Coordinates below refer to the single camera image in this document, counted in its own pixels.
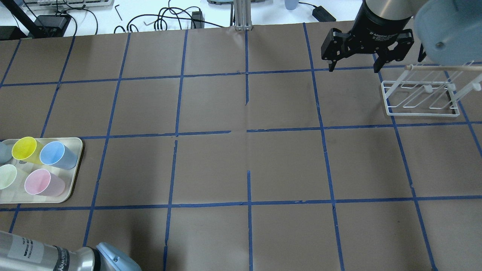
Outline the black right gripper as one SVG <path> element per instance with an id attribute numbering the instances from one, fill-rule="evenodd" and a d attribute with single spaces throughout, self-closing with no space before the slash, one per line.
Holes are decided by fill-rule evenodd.
<path id="1" fill-rule="evenodd" d="M 322 46 L 322 60 L 329 61 L 333 72 L 339 60 L 354 54 L 377 53 L 374 72 L 380 72 L 384 64 L 403 60 L 414 44 L 413 32 L 405 29 L 409 18 L 390 20 L 376 14 L 367 1 L 363 1 L 348 33 L 340 29 L 329 30 Z"/>

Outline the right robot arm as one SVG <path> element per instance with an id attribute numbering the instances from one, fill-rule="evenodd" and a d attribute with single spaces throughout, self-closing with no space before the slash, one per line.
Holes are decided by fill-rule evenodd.
<path id="1" fill-rule="evenodd" d="M 480 0 L 364 0 L 350 31 L 329 31 L 321 57 L 332 72 L 339 60 L 375 53 L 377 73 L 391 61 L 404 60 L 418 38 L 418 61 L 428 57 L 440 65 L 478 62 L 481 15 Z"/>

